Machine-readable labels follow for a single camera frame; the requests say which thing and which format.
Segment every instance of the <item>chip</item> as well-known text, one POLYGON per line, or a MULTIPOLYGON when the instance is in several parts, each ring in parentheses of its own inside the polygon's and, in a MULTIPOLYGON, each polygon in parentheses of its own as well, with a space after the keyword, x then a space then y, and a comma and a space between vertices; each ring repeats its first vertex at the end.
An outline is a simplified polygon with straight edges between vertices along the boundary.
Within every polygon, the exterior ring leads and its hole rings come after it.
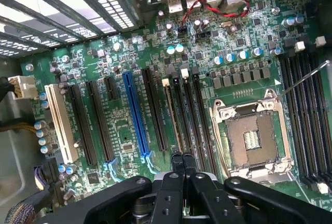
POLYGON ((98 184, 99 183, 99 177, 98 177, 98 174, 96 172, 95 173, 90 173, 87 176, 88 176, 89 184, 98 184))
POLYGON ((254 19, 254 25, 260 25, 260 19, 259 18, 254 19))

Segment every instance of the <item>white connector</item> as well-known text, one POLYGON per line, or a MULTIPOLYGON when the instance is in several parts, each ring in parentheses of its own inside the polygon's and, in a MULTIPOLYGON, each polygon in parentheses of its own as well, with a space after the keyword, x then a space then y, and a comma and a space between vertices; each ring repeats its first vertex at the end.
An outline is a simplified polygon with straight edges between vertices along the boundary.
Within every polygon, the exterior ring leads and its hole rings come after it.
POLYGON ((15 86, 15 93, 11 93, 14 100, 38 98, 33 76, 13 76, 9 77, 8 81, 15 86))
POLYGON ((65 164, 73 163, 78 159, 78 153, 74 147, 74 136, 64 98, 60 94, 60 89, 57 84, 46 85, 45 92, 50 106, 63 162, 65 164))

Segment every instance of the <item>blue capacitor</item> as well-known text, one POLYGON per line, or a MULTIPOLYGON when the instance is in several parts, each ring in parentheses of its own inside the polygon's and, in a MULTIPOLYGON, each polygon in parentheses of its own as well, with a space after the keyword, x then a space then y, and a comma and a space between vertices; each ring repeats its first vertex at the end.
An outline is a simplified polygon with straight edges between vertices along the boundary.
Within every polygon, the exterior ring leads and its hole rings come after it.
POLYGON ((40 93, 40 94, 39 94, 39 99, 40 99, 41 101, 45 101, 45 100, 47 100, 47 95, 46 95, 46 93, 44 93, 44 92, 40 93))

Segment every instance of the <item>screw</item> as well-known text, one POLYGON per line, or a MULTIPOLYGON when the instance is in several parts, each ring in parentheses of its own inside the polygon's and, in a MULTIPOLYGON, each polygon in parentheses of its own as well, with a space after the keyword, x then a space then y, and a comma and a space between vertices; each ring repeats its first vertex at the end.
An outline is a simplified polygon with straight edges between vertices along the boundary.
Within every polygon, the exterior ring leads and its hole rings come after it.
POLYGON ((137 184, 143 184, 145 183, 145 180, 143 178, 140 178, 136 181, 137 184))
POLYGON ((170 175, 170 178, 178 178, 178 175, 177 175, 176 173, 172 173, 172 174, 170 175))
POLYGON ((234 178, 230 181, 232 184, 240 184, 240 180, 234 178))
POLYGON ((201 174, 201 173, 198 173, 198 174, 196 174, 196 178, 202 179, 202 178, 205 178, 205 175, 201 174))

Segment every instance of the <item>mounting screw hole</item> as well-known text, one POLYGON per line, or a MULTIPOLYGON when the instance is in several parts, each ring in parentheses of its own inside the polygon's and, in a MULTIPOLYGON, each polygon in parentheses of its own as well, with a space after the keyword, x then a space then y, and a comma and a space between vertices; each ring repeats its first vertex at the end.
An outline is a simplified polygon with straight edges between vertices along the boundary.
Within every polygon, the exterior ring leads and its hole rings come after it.
POLYGON ((170 210, 168 208, 165 208, 162 210, 163 215, 169 215, 170 214, 170 210))

